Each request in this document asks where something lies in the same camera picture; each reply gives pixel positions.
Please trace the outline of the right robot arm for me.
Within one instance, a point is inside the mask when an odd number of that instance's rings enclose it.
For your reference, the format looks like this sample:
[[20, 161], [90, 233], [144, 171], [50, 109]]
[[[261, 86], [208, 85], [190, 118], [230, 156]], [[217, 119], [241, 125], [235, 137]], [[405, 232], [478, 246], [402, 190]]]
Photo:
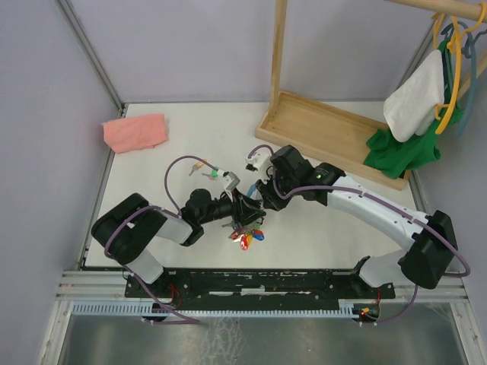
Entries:
[[367, 297], [397, 278], [432, 290], [449, 274], [447, 269], [458, 245], [448, 214], [427, 214], [398, 205], [367, 190], [332, 164], [313, 166], [291, 145], [278, 151], [264, 145], [256, 147], [246, 162], [248, 170], [261, 175], [256, 188], [264, 208], [280, 211], [300, 196], [356, 217], [399, 246], [395, 252], [359, 262], [358, 273], [349, 278], [355, 296]]

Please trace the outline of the metal key organizer with keys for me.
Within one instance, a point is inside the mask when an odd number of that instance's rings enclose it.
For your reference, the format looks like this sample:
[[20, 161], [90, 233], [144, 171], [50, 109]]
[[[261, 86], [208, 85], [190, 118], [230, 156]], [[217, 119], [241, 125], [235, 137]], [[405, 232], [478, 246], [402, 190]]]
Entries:
[[[258, 194], [259, 193], [256, 190], [255, 184], [252, 184], [245, 195], [249, 196], [250, 198], [256, 199]], [[222, 227], [230, 227], [231, 234], [228, 238], [232, 242], [238, 243], [243, 251], [247, 251], [253, 241], [264, 240], [264, 233], [261, 229], [262, 224], [263, 222], [261, 224], [239, 227], [234, 224], [231, 218], [231, 220], [228, 223], [223, 224]]]

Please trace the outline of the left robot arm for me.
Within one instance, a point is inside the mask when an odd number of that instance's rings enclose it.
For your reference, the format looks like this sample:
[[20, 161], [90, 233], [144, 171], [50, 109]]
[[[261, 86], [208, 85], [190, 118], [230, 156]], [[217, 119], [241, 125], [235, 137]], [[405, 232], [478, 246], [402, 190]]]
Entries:
[[191, 246], [204, 234], [203, 225], [225, 218], [235, 230], [260, 222], [266, 216], [262, 203], [238, 190], [213, 198], [206, 189], [195, 189], [181, 215], [151, 205], [138, 193], [131, 194], [94, 223], [91, 236], [107, 258], [142, 279], [142, 288], [153, 297], [167, 291], [164, 266], [149, 252], [148, 245], [160, 237]]

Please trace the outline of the key with green tag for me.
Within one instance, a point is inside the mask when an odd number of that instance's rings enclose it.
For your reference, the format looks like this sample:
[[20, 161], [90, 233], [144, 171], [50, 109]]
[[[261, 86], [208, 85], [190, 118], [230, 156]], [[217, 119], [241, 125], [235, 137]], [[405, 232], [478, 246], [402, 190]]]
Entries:
[[201, 175], [210, 180], [217, 180], [222, 176], [223, 172], [224, 171], [222, 169], [217, 169], [212, 170], [210, 173], [201, 173]]

